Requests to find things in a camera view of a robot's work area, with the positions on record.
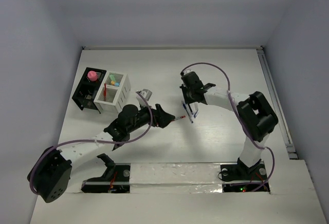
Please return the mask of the blue gel pen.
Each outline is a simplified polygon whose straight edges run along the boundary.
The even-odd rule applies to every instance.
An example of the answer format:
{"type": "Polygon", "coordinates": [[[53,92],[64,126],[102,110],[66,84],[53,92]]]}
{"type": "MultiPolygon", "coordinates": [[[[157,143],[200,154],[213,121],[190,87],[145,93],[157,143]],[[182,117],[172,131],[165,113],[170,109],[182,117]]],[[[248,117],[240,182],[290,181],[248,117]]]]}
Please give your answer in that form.
{"type": "Polygon", "coordinates": [[[189,121],[193,124],[193,123],[194,123],[194,122],[193,122],[193,119],[192,119],[192,117],[191,117],[191,114],[190,114],[189,111],[188,111],[188,108],[187,108],[185,102],[182,101],[181,103],[182,103],[182,106],[183,106],[185,112],[187,113],[187,117],[188,117],[189,121]]]}

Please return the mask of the green highlighter marker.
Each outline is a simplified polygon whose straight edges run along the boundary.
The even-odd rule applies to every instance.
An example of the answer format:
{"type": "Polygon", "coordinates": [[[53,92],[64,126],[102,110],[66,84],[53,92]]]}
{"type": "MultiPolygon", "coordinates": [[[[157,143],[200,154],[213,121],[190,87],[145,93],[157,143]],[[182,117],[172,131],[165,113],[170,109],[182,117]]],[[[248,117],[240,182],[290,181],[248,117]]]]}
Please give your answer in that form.
{"type": "Polygon", "coordinates": [[[113,74],[110,74],[109,75],[109,78],[110,78],[111,81],[116,82],[115,76],[113,74]]]}

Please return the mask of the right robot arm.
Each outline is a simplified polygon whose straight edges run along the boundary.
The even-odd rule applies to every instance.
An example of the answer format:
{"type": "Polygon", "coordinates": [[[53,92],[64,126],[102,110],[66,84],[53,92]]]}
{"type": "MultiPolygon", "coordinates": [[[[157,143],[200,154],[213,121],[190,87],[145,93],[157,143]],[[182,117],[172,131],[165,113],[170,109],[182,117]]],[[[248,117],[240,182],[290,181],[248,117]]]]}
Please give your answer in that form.
{"type": "Polygon", "coordinates": [[[243,179],[250,178],[261,161],[266,140],[278,124],[278,117],[265,96],[259,91],[245,95],[212,83],[203,84],[193,71],[184,71],[180,75],[183,82],[180,89],[186,104],[197,102],[234,112],[246,134],[236,172],[243,179]]]}

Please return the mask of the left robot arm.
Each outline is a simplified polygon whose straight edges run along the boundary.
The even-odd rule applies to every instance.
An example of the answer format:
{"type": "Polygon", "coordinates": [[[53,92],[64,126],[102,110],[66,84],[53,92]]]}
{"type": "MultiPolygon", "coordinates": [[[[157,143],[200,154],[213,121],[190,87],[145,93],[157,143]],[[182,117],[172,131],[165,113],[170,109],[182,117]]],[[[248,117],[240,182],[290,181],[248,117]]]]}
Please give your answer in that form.
{"type": "Polygon", "coordinates": [[[119,178],[119,170],[115,162],[105,153],[107,145],[112,144],[118,149],[133,140],[130,134],[145,126],[165,128],[175,116],[165,112],[160,104],[155,108],[125,105],[117,118],[93,139],[68,141],[45,149],[27,176],[33,193],[41,196],[46,203],[57,200],[67,189],[74,169],[82,164],[99,158],[103,163],[96,168],[98,177],[82,183],[82,191],[102,193],[113,191],[117,187],[111,182],[119,178]]]}

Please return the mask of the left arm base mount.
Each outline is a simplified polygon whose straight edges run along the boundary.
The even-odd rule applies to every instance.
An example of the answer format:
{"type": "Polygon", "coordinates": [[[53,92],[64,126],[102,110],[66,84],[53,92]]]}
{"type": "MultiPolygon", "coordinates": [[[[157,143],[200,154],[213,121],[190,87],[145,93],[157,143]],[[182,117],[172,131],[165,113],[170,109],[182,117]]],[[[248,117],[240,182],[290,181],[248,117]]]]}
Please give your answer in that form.
{"type": "Polygon", "coordinates": [[[112,193],[130,192],[130,164],[116,164],[107,154],[97,156],[106,167],[100,177],[84,180],[81,186],[83,193],[112,193]]]}

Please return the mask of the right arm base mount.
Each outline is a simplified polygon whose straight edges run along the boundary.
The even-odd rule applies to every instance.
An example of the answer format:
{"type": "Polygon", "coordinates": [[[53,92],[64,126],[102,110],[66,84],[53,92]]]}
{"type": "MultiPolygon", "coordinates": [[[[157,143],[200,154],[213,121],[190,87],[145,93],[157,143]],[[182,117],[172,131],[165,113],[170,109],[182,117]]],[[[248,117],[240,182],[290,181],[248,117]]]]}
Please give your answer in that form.
{"type": "Polygon", "coordinates": [[[260,163],[246,172],[238,164],[222,164],[217,175],[224,193],[270,192],[265,165],[260,163]]]}

